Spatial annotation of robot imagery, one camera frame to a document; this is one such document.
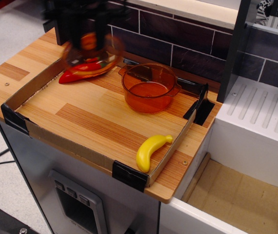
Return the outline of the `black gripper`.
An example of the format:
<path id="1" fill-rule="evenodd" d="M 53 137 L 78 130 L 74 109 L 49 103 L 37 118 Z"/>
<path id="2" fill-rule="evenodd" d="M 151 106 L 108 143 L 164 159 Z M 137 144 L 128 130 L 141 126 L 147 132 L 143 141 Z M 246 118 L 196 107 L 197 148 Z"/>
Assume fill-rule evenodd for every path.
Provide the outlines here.
<path id="1" fill-rule="evenodd" d="M 118 8 L 109 7 L 107 0 L 45 0 L 43 16 L 47 20 L 69 20 L 68 31 L 72 45 L 81 50 L 83 20 L 95 21 L 97 50 L 104 48 L 107 24 L 112 20 L 126 17 L 129 13 L 123 1 Z"/>

